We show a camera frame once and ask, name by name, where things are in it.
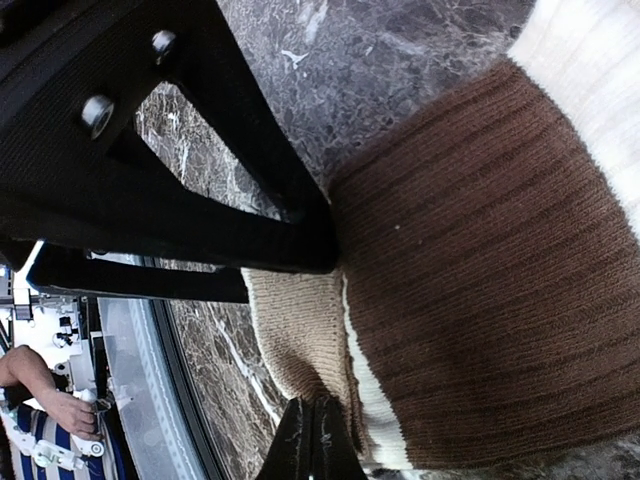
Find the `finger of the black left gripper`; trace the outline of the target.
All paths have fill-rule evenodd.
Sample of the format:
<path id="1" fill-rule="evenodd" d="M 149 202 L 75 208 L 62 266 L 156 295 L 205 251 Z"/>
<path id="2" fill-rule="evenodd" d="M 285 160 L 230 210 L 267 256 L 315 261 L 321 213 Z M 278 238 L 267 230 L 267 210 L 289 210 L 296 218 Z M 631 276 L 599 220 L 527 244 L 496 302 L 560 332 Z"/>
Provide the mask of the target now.
<path id="1" fill-rule="evenodd" d="M 133 125 L 175 85 L 283 221 L 188 190 Z M 213 1 L 1 5 L 1 235 L 68 248 L 326 273 L 329 205 Z"/>
<path id="2" fill-rule="evenodd" d="M 42 293 L 114 298 L 196 300 L 247 304 L 238 269 L 171 270 L 94 259 L 81 249 L 44 244 L 27 281 Z"/>

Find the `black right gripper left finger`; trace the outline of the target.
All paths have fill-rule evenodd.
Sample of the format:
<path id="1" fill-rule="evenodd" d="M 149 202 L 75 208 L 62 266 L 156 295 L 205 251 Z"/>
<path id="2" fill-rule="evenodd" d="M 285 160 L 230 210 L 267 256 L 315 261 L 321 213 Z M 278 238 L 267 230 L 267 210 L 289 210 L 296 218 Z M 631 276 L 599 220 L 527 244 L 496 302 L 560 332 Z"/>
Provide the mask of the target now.
<path id="1" fill-rule="evenodd" d="M 303 399 L 288 402 L 256 480 L 310 478 L 312 419 L 312 408 Z"/>

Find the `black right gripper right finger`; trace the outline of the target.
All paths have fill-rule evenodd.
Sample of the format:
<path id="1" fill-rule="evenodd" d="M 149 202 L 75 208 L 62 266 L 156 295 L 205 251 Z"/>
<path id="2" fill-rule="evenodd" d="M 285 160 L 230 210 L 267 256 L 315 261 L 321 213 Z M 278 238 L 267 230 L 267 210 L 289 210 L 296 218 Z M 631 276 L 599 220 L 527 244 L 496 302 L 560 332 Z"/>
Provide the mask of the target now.
<path id="1" fill-rule="evenodd" d="M 366 480 L 343 419 L 340 403 L 330 396 L 314 404 L 312 477 L 318 480 Z"/>

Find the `cream brown block sock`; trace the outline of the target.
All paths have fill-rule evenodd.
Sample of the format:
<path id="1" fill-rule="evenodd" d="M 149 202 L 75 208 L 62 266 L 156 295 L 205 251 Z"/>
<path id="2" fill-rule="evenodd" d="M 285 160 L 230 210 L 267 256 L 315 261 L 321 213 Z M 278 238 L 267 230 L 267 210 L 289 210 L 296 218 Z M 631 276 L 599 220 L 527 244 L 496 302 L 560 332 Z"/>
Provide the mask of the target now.
<path id="1" fill-rule="evenodd" d="M 477 468 L 639 428 L 639 5 L 539 1 L 507 56 L 347 163 L 327 275 L 244 270 L 288 398 L 356 457 Z"/>

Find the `person's forearm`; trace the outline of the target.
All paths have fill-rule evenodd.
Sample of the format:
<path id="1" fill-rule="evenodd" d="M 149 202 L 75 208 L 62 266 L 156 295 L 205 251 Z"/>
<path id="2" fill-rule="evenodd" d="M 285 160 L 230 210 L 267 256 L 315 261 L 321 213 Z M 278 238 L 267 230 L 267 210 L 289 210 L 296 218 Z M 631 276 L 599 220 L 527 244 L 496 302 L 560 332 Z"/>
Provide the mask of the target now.
<path id="1" fill-rule="evenodd" d="M 1 357 L 1 386 L 24 386 L 37 400 L 56 392 L 56 384 L 43 358 L 27 345 Z"/>

